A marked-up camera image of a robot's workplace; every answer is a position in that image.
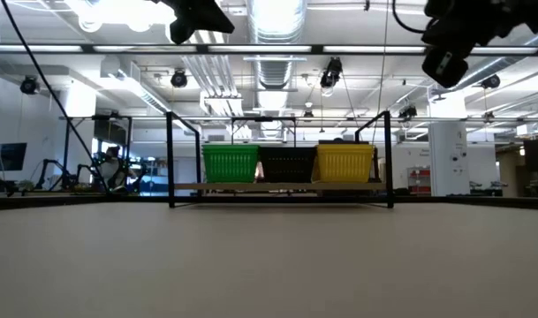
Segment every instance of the metal frame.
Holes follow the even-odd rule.
[[[393,208],[394,207],[394,190],[393,190],[393,183],[392,183],[392,145],[391,145],[391,138],[390,138],[390,113],[388,111],[382,112],[377,117],[374,117],[371,121],[366,123],[363,127],[361,127],[357,133],[356,136],[359,135],[360,131],[364,128],[367,128],[371,126],[374,122],[378,121],[379,119],[383,118],[383,122],[385,124],[385,140],[386,140],[386,156],[387,156],[387,173],[386,173],[386,197],[360,197],[359,195],[353,195],[353,196],[343,196],[343,197],[262,197],[262,196],[233,196],[233,197],[208,197],[208,196],[202,196],[200,190],[205,187],[196,186],[195,188],[199,188],[198,195],[193,197],[177,197],[175,195],[176,190],[176,183],[174,182],[174,147],[173,147],[173,139],[172,139],[172,121],[173,120],[179,120],[182,125],[186,126],[187,128],[194,131],[194,134],[196,136],[196,168],[197,173],[199,176],[197,176],[198,184],[201,183],[201,150],[200,150],[200,134],[199,132],[194,129],[190,124],[188,124],[182,117],[176,115],[174,112],[168,112],[166,114],[166,121],[167,121],[167,162],[169,165],[169,207],[175,208],[177,203],[386,203],[387,208]],[[275,121],[275,120],[290,120],[294,123],[294,127],[296,128],[297,118],[295,117],[232,117],[231,118],[231,131],[233,132],[234,123],[236,121],[250,121],[253,120],[255,122],[268,122],[268,121]],[[299,189],[301,189],[303,186],[308,185],[296,185]]]
[[[172,122],[178,120],[186,128],[190,129],[194,133],[195,146],[196,146],[196,183],[201,183],[201,150],[200,150],[200,132],[192,125],[188,124],[179,115],[173,111],[169,111],[166,114],[166,152],[167,152],[167,164],[168,167],[168,180],[169,180],[169,207],[174,208],[176,204],[175,186],[174,186],[174,141],[172,139]],[[198,191],[198,198],[201,198],[201,190]]]
[[[394,183],[392,182],[392,135],[390,132],[390,112],[383,111],[378,114],[373,119],[369,120],[361,128],[355,132],[355,142],[360,143],[360,132],[364,129],[369,128],[374,123],[378,122],[379,119],[384,117],[384,158],[386,159],[386,197],[389,208],[394,206]],[[378,153],[375,152],[375,169],[378,168]]]

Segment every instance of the ceiling pipe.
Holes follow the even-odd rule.
[[[307,0],[248,0],[247,8],[251,43],[285,45],[300,41],[306,21]],[[292,69],[293,62],[290,61],[255,62],[257,88],[288,88],[291,84]],[[287,100],[287,92],[257,93],[257,101],[262,108],[267,109],[264,114],[269,116],[280,115]],[[280,126],[274,123],[262,123],[261,129],[266,130],[266,135],[271,134],[274,137],[273,131]]]
[[[221,84],[224,87],[224,95],[231,95],[230,86],[227,83],[227,78],[225,77],[225,72],[220,64],[219,59],[217,57],[211,57],[211,61],[214,67],[216,68],[217,74],[219,75],[219,80],[221,81]]]
[[[194,57],[190,57],[190,56],[182,57],[182,61],[184,62],[186,67],[190,70],[190,72],[192,73],[196,81],[198,82],[198,85],[200,86],[200,88],[206,91],[206,93],[208,93],[208,95],[210,96],[215,95],[216,92],[214,91],[214,88],[210,86],[209,82],[206,81],[206,77],[201,72],[201,68],[196,65]]]
[[[216,91],[216,95],[221,97],[222,90],[220,89],[220,85],[217,83],[217,79],[214,75],[214,72],[212,72],[212,69],[209,67],[208,60],[204,56],[199,56],[198,62],[198,66],[201,67],[201,69],[206,75],[208,75],[207,80],[209,81],[209,84],[214,88],[214,91]]]
[[[229,81],[231,96],[238,97],[239,93],[237,91],[237,86],[235,85],[235,78],[233,78],[233,74],[231,74],[230,58],[228,56],[220,56],[219,58],[222,60],[222,67],[229,74],[227,80]]]
[[[520,106],[524,106],[524,105],[527,105],[530,103],[536,103],[536,102],[538,102],[538,92],[531,94],[527,97],[519,98],[518,100],[514,102],[508,102],[506,104],[493,107],[487,110],[487,112],[492,111],[495,115],[503,115]]]
[[[486,98],[489,98],[491,96],[494,96],[494,95],[497,95],[497,94],[500,94],[502,92],[505,92],[506,90],[510,89],[511,87],[514,87],[518,84],[521,84],[527,80],[531,80],[535,77],[538,77],[538,72],[535,72],[535,73],[532,73],[532,74],[529,74],[528,76],[524,77],[524,78],[521,78],[521,79],[518,79],[516,80],[515,82],[513,83],[510,83],[508,85],[506,85],[505,87],[500,87],[498,89],[492,89],[488,94],[486,94],[486,92],[480,92],[481,96],[478,97],[478,98],[475,98],[474,100],[468,102],[468,103],[473,103],[473,102],[480,102]]]

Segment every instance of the ceiling light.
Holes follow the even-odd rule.
[[[210,52],[250,52],[250,53],[308,53],[312,50],[309,45],[213,45]]]
[[[306,62],[305,57],[243,57],[245,62]]]
[[[193,53],[196,47],[193,45],[95,45],[94,50],[101,53]]]
[[[105,0],[89,3],[82,0],[64,0],[79,17],[83,31],[96,32],[103,24],[127,25],[135,32],[145,32],[153,24],[168,26],[176,20],[174,10],[167,4],[141,0]]]
[[[195,121],[230,121],[231,117],[181,117],[184,120]]]
[[[396,54],[416,54],[424,53],[424,46],[372,46],[372,45],[357,45],[357,46],[324,46],[324,53],[396,53]]]
[[[80,45],[29,45],[33,52],[78,53],[82,52]],[[27,52],[21,44],[0,44],[0,51]]]
[[[490,54],[490,55],[503,55],[503,54],[534,54],[538,51],[538,48],[529,47],[478,47],[471,51],[471,54]]]

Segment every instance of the ceiling beam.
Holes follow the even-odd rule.
[[[51,55],[264,55],[264,56],[390,56],[424,57],[428,51],[423,45],[346,45],[346,44],[31,44],[36,54]],[[0,54],[26,54],[21,44],[0,43]],[[538,46],[491,46],[474,48],[471,57],[538,57]]]

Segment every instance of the ceiling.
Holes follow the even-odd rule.
[[[66,10],[63,1],[13,0],[11,10],[20,29],[29,43],[82,43],[133,44],[133,43],[169,43],[164,32],[164,25],[154,24],[147,32],[134,32],[121,24],[104,24],[95,33],[86,33],[79,28],[79,17],[69,11],[42,11],[47,8]],[[306,44],[399,44],[422,45],[417,34],[402,29],[386,11],[385,1],[371,1],[371,10],[354,10],[353,7],[363,1],[352,0],[309,0],[301,43]],[[416,28],[423,28],[428,19],[420,12],[426,0],[399,0],[398,8],[404,13],[402,20]],[[246,1],[224,0],[222,8],[235,25],[233,34],[225,36],[231,44],[249,43]],[[518,45],[533,36],[524,27],[516,28],[506,39],[495,39],[490,45]],[[0,42],[18,42],[9,20],[0,10]],[[125,114],[148,114],[148,106],[135,94],[122,89],[110,87],[105,79],[100,79],[100,64],[105,56],[44,56],[37,55],[41,65],[63,65],[82,76],[92,80],[100,87],[98,108],[119,110]],[[373,116],[379,110],[397,110],[391,108],[402,96],[419,85],[427,83],[428,77],[421,70],[423,57],[341,57],[345,80],[337,83],[331,97],[320,94],[319,78],[322,69],[327,66],[329,56],[306,56],[306,61],[295,65],[292,92],[286,102],[286,115],[301,116],[306,110],[305,103],[311,102],[314,114],[318,117],[323,111],[325,117]],[[230,66],[236,86],[243,97],[243,110],[252,110],[256,106],[254,89],[254,70],[252,64],[242,56],[230,56]],[[170,77],[175,69],[185,68],[181,56],[121,56],[124,64],[134,62],[141,68],[142,80],[148,84],[153,93],[167,101],[175,112],[181,116],[203,115],[198,106],[201,89],[189,75],[187,87],[178,89],[170,84]],[[474,67],[483,57],[469,58]],[[30,64],[22,55],[0,56],[0,67],[11,76],[11,70]],[[530,57],[498,73],[503,84],[501,87],[538,72],[538,57]],[[428,114],[427,91],[412,102],[418,107],[420,116]],[[538,92],[538,76],[511,86],[502,92],[484,92],[480,88],[465,89],[466,111],[468,115],[480,115],[485,110],[508,102],[521,101]],[[537,102],[527,102],[520,107],[502,114],[516,117],[538,110]]]

